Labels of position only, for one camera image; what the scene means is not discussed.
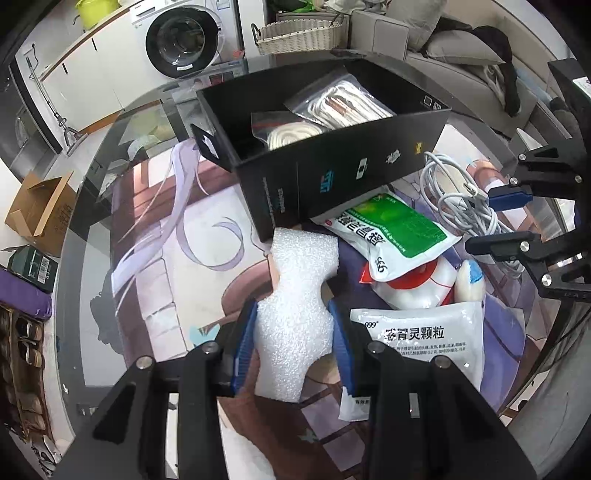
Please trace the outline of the white washing machine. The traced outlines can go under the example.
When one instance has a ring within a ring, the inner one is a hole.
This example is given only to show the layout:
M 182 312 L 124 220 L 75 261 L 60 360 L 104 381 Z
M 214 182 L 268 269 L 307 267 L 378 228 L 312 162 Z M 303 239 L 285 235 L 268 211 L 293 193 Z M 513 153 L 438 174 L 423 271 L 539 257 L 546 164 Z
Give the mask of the white washing machine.
M 141 1 L 130 8 L 148 70 L 176 79 L 245 56 L 238 2 Z

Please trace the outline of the white foam piece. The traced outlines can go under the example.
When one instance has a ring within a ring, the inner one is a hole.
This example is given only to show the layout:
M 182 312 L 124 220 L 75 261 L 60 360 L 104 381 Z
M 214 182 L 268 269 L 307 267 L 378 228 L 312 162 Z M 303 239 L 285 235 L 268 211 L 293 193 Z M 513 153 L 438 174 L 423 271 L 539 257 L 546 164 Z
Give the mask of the white foam piece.
M 308 369 L 332 352 L 334 319 L 322 300 L 322 284 L 338 272 L 338 239 L 277 228 L 270 254 L 279 282 L 257 307 L 259 375 L 254 392 L 297 403 Z

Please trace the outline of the white plush toy blue hat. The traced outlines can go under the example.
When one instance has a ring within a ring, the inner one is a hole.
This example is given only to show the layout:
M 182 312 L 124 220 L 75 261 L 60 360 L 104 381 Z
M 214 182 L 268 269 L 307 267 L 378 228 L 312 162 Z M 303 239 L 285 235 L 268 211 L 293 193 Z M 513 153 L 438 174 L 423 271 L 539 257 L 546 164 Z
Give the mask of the white plush toy blue hat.
M 486 282 L 479 264 L 472 259 L 464 260 L 457 272 L 454 299 L 457 303 L 483 302 L 486 297 Z

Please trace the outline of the anime print table mat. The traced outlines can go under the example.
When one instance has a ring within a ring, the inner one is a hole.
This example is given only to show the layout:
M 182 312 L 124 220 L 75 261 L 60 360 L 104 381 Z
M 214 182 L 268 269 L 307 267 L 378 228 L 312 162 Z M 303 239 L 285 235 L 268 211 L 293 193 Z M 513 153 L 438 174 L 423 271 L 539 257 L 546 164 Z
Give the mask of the anime print table mat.
M 138 358 L 100 407 L 81 459 L 63 461 L 67 478 L 162 479 L 170 394 L 178 397 L 177 468 L 182 479 L 532 479 L 518 442 L 447 355 L 404 356 L 370 337 L 322 284 L 335 274 L 334 237 L 311 235 L 308 248 L 276 252 L 279 281 L 263 300 L 249 298 L 212 341 L 182 357 Z M 290 421 L 262 418 L 273 439 L 259 442 L 226 428 L 221 400 L 242 392 L 249 368 L 273 391 L 274 406 L 296 408 L 308 369 L 334 354 L 342 390 L 369 402 L 369 418 L 332 434 L 360 437 L 339 470 L 327 445 L 290 439 Z

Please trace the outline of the grey flat cushion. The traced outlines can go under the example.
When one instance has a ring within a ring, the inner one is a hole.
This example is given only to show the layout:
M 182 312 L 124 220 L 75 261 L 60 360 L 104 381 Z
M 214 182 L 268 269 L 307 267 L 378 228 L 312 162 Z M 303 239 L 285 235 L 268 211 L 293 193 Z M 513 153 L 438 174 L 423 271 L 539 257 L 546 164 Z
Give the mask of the grey flat cushion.
M 426 45 L 426 55 L 448 64 L 500 65 L 504 60 L 471 32 L 448 30 L 435 33 Z

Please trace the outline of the grey upright cushion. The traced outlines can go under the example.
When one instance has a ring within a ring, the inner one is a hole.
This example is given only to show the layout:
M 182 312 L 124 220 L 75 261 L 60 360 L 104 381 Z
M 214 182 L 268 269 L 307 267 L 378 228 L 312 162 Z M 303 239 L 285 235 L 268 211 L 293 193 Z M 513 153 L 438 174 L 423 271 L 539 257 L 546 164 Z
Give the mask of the grey upright cushion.
M 420 51 L 430 39 L 447 0 L 393 0 L 387 15 L 409 27 L 409 48 Z

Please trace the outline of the white medicine packet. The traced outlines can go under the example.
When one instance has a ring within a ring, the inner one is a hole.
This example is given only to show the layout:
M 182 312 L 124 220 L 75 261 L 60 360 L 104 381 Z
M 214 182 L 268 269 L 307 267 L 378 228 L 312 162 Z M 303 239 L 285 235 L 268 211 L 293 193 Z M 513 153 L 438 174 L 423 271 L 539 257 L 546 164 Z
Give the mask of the white medicine packet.
M 481 387 L 485 370 L 484 310 L 480 302 L 462 302 L 431 309 L 349 312 L 356 360 L 356 392 L 342 386 L 339 419 L 367 421 L 370 417 L 369 384 L 374 379 L 363 364 L 363 348 L 371 341 L 382 342 L 401 355 L 429 362 L 449 357 L 472 385 Z

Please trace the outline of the green medicine packet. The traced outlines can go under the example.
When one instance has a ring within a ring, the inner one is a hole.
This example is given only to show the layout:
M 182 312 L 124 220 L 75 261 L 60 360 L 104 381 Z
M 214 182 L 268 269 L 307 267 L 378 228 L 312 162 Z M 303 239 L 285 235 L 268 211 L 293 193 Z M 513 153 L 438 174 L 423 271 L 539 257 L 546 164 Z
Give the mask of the green medicine packet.
M 325 212 L 312 222 L 345 240 L 367 260 L 370 278 L 390 282 L 438 259 L 461 237 L 391 192 Z

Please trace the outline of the wooden shoe rack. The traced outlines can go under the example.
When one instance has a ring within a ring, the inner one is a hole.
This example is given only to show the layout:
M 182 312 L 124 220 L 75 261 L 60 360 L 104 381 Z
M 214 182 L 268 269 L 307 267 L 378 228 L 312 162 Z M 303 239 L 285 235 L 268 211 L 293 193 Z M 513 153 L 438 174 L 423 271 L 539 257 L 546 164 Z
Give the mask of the wooden shoe rack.
M 60 454 L 53 445 L 45 402 L 40 321 L 12 308 L 1 308 L 1 423 L 29 444 L 48 471 Z

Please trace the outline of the grey sofa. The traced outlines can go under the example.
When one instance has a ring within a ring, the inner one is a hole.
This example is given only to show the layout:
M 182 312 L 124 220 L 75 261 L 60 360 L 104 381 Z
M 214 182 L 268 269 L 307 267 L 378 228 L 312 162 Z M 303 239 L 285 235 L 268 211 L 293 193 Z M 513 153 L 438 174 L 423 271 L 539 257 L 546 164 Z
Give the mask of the grey sofa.
M 506 137 L 556 127 L 556 56 L 499 1 L 360 1 L 349 45 L 413 66 Z

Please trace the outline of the yellow-green bucket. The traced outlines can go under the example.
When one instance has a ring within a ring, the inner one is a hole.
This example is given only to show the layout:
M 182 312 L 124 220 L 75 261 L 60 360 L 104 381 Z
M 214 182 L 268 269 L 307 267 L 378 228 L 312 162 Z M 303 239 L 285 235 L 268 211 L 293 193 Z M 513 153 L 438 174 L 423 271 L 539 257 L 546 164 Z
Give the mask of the yellow-green bucket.
M 85 30 L 93 28 L 119 7 L 117 0 L 79 0 L 75 5 Z

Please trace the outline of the woven laundry basket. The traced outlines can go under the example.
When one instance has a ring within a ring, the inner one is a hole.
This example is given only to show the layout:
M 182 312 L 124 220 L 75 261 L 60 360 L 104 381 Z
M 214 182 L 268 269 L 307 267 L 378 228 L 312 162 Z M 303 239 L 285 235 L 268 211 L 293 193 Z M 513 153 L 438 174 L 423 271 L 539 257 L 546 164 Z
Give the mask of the woven laundry basket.
M 317 18 L 290 19 L 262 28 L 252 23 L 250 29 L 262 55 L 328 51 L 339 46 L 342 22 Z

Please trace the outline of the red white plastic packet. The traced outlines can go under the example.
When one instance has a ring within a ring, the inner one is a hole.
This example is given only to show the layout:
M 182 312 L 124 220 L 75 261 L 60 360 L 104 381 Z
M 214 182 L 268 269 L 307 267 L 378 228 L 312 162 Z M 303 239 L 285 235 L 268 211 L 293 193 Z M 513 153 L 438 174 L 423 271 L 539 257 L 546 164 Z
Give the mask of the red white plastic packet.
M 360 283 L 370 285 L 394 309 L 430 309 L 452 302 L 456 278 L 457 270 L 441 256 L 389 282 L 374 280 L 366 265 Z

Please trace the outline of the dark green box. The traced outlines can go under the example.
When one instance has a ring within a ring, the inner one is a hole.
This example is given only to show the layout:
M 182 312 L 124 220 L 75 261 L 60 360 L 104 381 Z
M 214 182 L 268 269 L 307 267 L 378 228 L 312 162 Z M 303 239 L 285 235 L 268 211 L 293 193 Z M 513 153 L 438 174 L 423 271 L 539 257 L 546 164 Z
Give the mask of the dark green box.
M 58 262 L 32 245 L 9 249 L 8 270 L 45 293 L 55 286 Z

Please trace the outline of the brown cardboard box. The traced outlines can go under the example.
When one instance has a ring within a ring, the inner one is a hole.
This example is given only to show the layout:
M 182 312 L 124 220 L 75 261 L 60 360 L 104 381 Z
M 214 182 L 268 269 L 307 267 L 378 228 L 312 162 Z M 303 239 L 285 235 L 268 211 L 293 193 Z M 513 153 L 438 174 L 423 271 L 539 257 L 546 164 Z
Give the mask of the brown cardboard box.
M 76 192 L 69 185 L 73 171 L 41 180 L 30 172 L 15 196 L 5 224 L 45 254 L 60 257 L 73 213 Z

